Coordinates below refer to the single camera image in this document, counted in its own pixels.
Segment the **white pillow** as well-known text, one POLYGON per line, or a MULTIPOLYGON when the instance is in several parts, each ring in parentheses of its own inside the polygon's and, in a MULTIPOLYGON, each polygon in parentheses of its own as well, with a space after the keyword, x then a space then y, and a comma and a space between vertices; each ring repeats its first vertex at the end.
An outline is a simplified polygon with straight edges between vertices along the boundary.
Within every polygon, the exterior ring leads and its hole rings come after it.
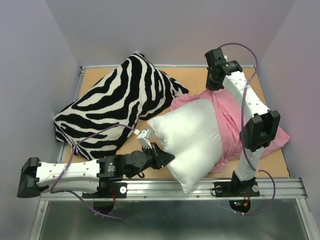
POLYGON ((166 167, 185 194, 193 191, 221 159, 222 138, 211 101, 193 100, 147 124, 163 150, 174 155, 166 167))

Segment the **plain pink pillow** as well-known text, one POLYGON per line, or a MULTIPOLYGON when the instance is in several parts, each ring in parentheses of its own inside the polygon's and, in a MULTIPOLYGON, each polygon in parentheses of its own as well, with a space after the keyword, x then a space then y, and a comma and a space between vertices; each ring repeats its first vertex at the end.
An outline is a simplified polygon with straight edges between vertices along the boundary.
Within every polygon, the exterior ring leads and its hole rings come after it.
POLYGON ((198 99, 209 100, 214 106, 222 140, 222 157, 210 172, 217 174, 226 167, 231 157, 240 158, 241 156, 241 108, 227 89, 221 89, 219 91, 205 90, 195 95, 184 94, 172 101, 170 110, 173 111, 198 99))

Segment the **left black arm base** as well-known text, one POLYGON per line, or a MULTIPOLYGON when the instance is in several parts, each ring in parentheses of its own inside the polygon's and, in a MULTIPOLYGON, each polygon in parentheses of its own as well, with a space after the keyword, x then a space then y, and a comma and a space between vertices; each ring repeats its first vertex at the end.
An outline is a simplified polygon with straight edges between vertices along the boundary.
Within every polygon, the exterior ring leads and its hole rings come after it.
POLYGON ((116 198, 124 199, 127 197, 127 183, 126 182, 103 182, 97 191, 90 193, 82 193, 84 199, 106 199, 116 198))

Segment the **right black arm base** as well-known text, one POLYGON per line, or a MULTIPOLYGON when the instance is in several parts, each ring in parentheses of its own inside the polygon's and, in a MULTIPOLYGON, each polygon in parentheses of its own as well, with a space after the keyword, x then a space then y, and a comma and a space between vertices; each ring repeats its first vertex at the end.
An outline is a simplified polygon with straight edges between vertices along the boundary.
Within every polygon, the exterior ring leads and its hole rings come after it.
POLYGON ((217 198, 244 198, 259 197, 260 191, 256 181, 216 181, 213 183, 211 193, 217 198))

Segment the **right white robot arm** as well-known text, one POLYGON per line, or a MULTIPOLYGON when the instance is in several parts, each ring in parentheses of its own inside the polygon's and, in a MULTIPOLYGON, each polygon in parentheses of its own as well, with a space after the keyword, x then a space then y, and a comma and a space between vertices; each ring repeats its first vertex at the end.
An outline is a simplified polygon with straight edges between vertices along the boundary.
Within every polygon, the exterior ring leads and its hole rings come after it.
POLYGON ((275 139, 280 122, 278 111, 271 111, 250 87, 240 64, 227 61, 221 48, 205 53, 207 62, 206 88, 227 89, 241 108, 239 133, 242 152, 231 181, 222 192, 241 196, 252 190, 259 161, 266 147, 275 139))

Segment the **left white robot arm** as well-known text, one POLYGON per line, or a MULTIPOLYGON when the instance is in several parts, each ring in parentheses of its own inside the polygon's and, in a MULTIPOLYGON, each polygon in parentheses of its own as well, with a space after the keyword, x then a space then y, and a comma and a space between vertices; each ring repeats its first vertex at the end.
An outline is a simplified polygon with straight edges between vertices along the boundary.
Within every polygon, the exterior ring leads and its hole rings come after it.
POLYGON ((31 157, 21 168, 17 197, 26 199, 44 193, 81 192, 84 199, 124 199, 128 184, 123 178, 144 178, 144 170, 160 170, 174 159, 173 154, 163 151, 154 142, 151 148, 132 153, 70 164, 47 163, 31 157))

